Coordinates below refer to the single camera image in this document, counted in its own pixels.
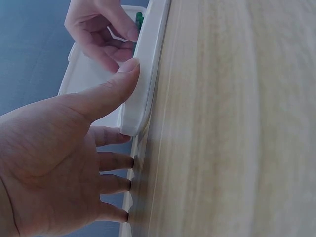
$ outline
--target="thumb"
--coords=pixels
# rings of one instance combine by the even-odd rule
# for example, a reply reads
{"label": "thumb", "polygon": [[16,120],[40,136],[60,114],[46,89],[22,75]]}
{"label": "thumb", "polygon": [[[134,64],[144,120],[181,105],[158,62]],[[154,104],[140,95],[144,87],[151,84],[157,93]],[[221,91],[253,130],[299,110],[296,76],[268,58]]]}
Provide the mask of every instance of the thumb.
{"label": "thumb", "polygon": [[140,72],[139,60],[126,61],[113,77],[104,84],[77,93],[71,108],[94,122],[108,115],[133,93]]}
{"label": "thumb", "polygon": [[135,22],[124,11],[119,1],[115,1],[108,6],[98,6],[98,10],[125,39],[137,42],[139,30]]}

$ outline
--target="white plastic edge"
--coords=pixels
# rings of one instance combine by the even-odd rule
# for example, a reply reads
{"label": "white plastic edge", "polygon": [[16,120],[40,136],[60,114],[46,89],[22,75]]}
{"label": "white plastic edge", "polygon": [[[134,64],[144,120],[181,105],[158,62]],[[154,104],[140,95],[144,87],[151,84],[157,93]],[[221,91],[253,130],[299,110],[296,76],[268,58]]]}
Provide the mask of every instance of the white plastic edge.
{"label": "white plastic edge", "polygon": [[169,7],[170,0],[149,2],[134,53],[140,60],[140,76],[133,94],[122,106],[122,134],[135,136],[148,122]]}

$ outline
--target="hand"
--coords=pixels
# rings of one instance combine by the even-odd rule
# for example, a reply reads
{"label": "hand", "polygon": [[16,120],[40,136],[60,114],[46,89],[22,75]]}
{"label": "hand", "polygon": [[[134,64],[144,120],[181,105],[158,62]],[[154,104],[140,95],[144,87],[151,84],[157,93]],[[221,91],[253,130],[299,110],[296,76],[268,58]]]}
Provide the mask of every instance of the hand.
{"label": "hand", "polygon": [[[119,69],[117,62],[133,56],[139,34],[120,0],[72,0],[65,26],[85,55],[113,73]],[[113,39],[109,29],[128,41]]]}
{"label": "hand", "polygon": [[100,194],[128,191],[130,181],[99,171],[132,168],[133,159],[96,147],[130,137],[90,125],[131,95],[139,70],[139,61],[131,59],[96,88],[0,117],[0,181],[21,236],[63,235],[95,220],[127,221],[127,212],[102,203]]}

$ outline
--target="fingernail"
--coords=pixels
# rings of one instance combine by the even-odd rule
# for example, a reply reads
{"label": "fingernail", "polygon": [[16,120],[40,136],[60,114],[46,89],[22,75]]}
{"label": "fingernail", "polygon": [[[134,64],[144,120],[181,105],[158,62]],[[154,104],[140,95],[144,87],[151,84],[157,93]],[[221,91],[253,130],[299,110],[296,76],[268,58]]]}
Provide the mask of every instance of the fingernail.
{"label": "fingernail", "polygon": [[136,27],[130,29],[127,33],[127,37],[132,42],[137,42],[138,40],[139,31]]}
{"label": "fingernail", "polygon": [[138,58],[131,58],[127,60],[118,70],[119,73],[128,73],[133,71],[139,65]]}

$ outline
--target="wooden board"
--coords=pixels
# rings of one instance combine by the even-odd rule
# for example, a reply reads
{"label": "wooden board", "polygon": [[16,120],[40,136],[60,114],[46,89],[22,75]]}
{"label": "wooden board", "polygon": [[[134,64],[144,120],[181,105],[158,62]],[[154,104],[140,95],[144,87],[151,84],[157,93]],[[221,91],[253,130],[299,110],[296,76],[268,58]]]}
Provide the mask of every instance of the wooden board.
{"label": "wooden board", "polygon": [[172,0],[139,142],[130,236],[315,236],[316,1]]}

